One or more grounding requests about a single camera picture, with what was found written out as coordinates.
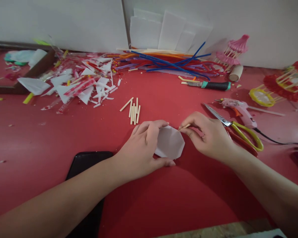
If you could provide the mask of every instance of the forearm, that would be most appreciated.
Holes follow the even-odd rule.
[[[0,217],[0,237],[65,237],[108,193],[125,183],[114,158],[34,197]]]
[[[298,235],[298,185],[245,150],[227,163],[286,235]]]

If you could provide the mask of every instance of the fingernail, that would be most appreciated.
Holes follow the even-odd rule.
[[[175,166],[175,162],[174,161],[170,161],[169,162],[169,167]]]

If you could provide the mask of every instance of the power cord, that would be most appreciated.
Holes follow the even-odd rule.
[[[261,134],[263,137],[265,137],[266,139],[269,139],[270,141],[272,142],[275,142],[277,144],[298,144],[298,142],[289,142],[289,143],[281,143],[281,142],[278,142],[278,141],[275,141],[271,138],[269,138],[267,135],[265,135],[264,133],[262,133],[259,129],[257,128],[253,128],[254,131],[258,132],[259,134]]]

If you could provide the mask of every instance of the knife handle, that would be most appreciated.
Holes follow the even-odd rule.
[[[231,88],[231,82],[215,83],[215,82],[204,81],[202,83],[201,88],[227,91]]]

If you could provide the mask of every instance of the scissor blade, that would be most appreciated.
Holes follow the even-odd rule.
[[[206,106],[206,108],[217,118],[219,119],[225,126],[230,126],[232,123],[225,120],[224,117],[222,117],[220,114],[217,113],[216,110],[214,110],[213,108],[211,108],[209,105],[204,103],[204,106]]]

